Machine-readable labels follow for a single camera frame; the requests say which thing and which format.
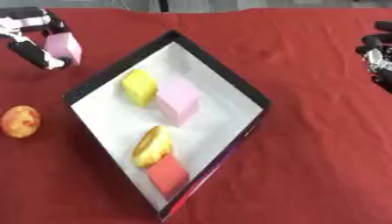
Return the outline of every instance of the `red sponge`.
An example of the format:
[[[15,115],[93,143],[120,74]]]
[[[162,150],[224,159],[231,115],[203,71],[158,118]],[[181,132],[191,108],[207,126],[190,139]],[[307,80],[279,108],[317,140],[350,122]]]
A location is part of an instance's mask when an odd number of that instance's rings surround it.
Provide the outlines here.
[[[167,200],[181,190],[189,180],[188,172],[170,153],[151,166],[147,174]]]

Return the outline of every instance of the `apple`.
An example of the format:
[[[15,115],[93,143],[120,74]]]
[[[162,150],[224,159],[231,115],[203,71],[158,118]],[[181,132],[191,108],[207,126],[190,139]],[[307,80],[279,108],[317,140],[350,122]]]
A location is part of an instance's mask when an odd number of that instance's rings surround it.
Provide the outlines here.
[[[10,108],[1,118],[4,133],[15,138],[24,138],[34,134],[40,124],[39,112],[25,105]]]

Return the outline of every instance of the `yellow cube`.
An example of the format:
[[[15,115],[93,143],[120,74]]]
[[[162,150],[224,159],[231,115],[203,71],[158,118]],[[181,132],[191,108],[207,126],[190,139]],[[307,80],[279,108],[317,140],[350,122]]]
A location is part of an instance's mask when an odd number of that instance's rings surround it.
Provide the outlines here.
[[[122,80],[122,88],[138,107],[144,107],[157,94],[157,80],[142,69],[133,70]]]

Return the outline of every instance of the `foam cube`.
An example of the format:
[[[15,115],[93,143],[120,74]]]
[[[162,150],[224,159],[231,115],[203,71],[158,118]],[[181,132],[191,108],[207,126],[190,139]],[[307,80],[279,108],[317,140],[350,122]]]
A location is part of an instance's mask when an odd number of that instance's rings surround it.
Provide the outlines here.
[[[81,46],[71,32],[49,35],[44,48],[54,58],[67,57],[74,65],[81,63]]]
[[[144,107],[157,94],[157,81],[142,69],[133,70],[122,80],[122,88],[138,107]]]
[[[175,76],[159,86],[157,105],[179,126],[198,110],[199,98],[199,90],[189,80]]]
[[[172,154],[167,154],[151,166],[147,175],[167,200],[175,196],[189,181],[188,172]]]

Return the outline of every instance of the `red fabric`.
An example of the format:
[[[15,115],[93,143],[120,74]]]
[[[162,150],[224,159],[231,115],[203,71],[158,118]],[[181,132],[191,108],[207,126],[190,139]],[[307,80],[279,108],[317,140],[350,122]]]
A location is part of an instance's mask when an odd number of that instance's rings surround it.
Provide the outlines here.
[[[354,53],[392,10],[56,11],[83,46],[81,66],[40,71],[1,43],[0,112],[27,104],[43,122],[24,140],[0,135],[0,223],[156,222],[61,96],[171,28],[273,106],[169,223],[392,223],[392,95]]]

